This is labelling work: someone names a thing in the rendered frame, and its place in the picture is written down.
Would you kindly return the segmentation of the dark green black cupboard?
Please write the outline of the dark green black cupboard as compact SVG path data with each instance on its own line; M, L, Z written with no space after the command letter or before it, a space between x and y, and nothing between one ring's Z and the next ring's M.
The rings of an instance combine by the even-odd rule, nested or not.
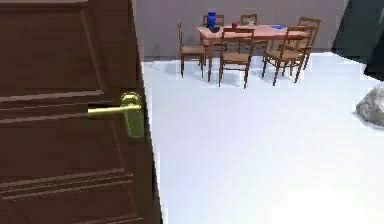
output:
M348 0L331 52L366 65L384 82L384 0Z

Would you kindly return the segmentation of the dark brown room door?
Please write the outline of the dark brown room door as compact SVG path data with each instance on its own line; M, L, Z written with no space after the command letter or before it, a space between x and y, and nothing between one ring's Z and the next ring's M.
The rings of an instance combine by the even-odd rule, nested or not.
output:
M132 0L0 0L0 224L163 224Z

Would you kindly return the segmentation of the grey rock-like lump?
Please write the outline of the grey rock-like lump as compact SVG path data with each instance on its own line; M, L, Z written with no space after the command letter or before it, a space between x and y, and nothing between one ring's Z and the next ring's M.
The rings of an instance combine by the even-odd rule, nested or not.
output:
M363 121L384 128L384 84L375 86L359 101L356 113Z

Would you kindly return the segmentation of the pale red dining table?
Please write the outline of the pale red dining table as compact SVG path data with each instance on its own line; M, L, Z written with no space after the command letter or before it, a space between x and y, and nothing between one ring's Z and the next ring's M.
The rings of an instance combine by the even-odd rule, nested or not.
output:
M248 28L248 26L239 26L239 29ZM208 78L211 78L212 72L212 60L214 54L213 43L222 41L222 32L224 29L225 27L221 27L217 33L212 33L208 28L197 27L201 39L208 41L206 53L206 56L208 57ZM271 25L257 25L252 26L249 29L253 30L252 35L247 33L229 32L224 36L224 38L230 41L240 40L243 38L252 38L253 40L283 40L285 38L288 40L303 40L309 38L309 35L303 28L294 28L292 31L289 31L287 28L277 29L273 28Z

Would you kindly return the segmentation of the brown wooden chair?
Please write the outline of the brown wooden chair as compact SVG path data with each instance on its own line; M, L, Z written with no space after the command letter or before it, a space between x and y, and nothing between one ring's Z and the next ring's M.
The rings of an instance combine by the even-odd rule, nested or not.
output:
M280 70L284 72L285 68L289 67L290 71L293 71L293 68L296 67L294 82L297 82L305 56L310 50L310 33L309 26L287 27L281 43L276 48L267 49L264 52L261 77L264 77L267 65L272 65L275 68L272 85L275 86Z
M299 18L297 27L304 28L304 32L309 36L309 38L304 40L292 40L289 42L289 44L303 57L303 62L297 69L298 72L300 72L302 69L306 69L310 53L317 38L320 24L321 20L318 18L305 16L301 16Z
M245 43L249 47L249 49L247 53L241 53L238 51L228 51L225 50L224 47L221 47L218 86L221 86L223 73L225 70L228 70L228 65L237 65L237 68L231 68L231 71L243 71L243 88L247 87L249 68L254 49L253 40L254 30L252 28L225 27L223 29L220 37L220 42L222 44Z
M203 16L202 26L206 27L206 28L209 28L207 26L207 15ZM222 27L223 25L224 25L224 16L222 14L216 14L216 24L215 24L214 27Z
M180 74L184 77L185 58L197 59L201 69L201 77L204 77L204 66L206 65L205 48L201 45L185 45L183 43L182 22L177 22L179 56L180 56Z
M247 25L249 21L255 21L255 25L257 25L258 22L258 15L257 14L245 14L240 17L240 23L242 25Z

